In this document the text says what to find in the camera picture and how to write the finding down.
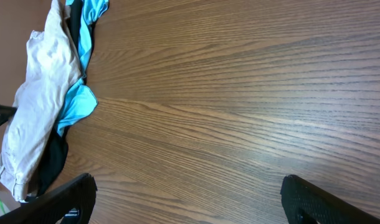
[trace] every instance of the blue cloth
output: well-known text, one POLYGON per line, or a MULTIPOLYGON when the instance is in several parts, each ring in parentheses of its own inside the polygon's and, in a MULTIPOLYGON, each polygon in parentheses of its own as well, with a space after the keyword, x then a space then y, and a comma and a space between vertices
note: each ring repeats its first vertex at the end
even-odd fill
MULTIPOLYGON (((67 0, 66 5, 71 5, 74 0, 67 0)), ((90 56, 92 54, 92 37, 90 25, 97 21, 102 14, 108 9, 108 0, 82 0, 83 9, 80 20, 78 54, 82 71, 85 72, 88 67, 90 56)))
POLYGON ((65 95, 64 106, 57 117, 57 133, 63 136, 64 128, 90 115, 97 106, 95 95, 80 78, 65 95))
MULTIPOLYGON (((71 5, 74 0, 67 0, 66 5, 71 5)), ((78 55, 83 77, 88 67, 92 54, 92 30, 91 26, 108 9, 108 0, 82 0, 83 8, 80 20, 78 37, 78 55)), ((84 85, 83 78, 80 78, 68 90, 64 105, 61 109, 55 128, 60 136, 63 136, 64 128, 75 124, 82 118, 90 115, 97 106, 95 95, 84 85)))

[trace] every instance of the brown background surface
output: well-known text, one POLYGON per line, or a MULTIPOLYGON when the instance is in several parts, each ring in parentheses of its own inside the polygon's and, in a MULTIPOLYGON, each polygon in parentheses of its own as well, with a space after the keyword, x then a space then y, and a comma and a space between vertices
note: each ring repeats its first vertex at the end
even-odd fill
MULTIPOLYGON (((14 2, 4 104, 49 7, 14 2)), ((93 174, 92 223, 286 223, 288 174, 380 218, 380 1, 112 1, 87 75, 55 186, 93 174)))

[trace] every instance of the pile of clothes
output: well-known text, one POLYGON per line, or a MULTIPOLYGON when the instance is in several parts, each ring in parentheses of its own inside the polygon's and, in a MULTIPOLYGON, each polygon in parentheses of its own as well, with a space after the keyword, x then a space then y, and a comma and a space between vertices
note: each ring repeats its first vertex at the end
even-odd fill
POLYGON ((108 0, 52 0, 43 32, 27 42, 26 81, 4 133, 0 182, 20 202, 45 193, 62 171, 68 153, 68 127, 97 106, 85 85, 92 33, 108 0))

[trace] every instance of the white cloth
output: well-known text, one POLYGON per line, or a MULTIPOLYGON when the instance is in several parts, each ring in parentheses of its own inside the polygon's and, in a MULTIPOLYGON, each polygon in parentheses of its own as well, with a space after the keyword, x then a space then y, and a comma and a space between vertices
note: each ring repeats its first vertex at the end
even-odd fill
POLYGON ((52 0, 45 31, 32 31, 26 81, 17 90, 13 106, 18 109, 3 137, 0 182, 17 201, 26 198, 64 96, 81 76, 63 8, 52 0))

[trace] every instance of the green cable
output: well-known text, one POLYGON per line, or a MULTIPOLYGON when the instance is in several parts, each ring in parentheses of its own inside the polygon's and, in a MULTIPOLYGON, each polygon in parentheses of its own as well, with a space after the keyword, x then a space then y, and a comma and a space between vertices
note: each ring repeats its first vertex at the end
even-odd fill
POLYGON ((3 203, 2 203, 1 200, 0 200, 0 208, 1 208, 2 212, 3 212, 3 214, 6 214, 6 212, 4 211, 4 206, 3 206, 3 203))

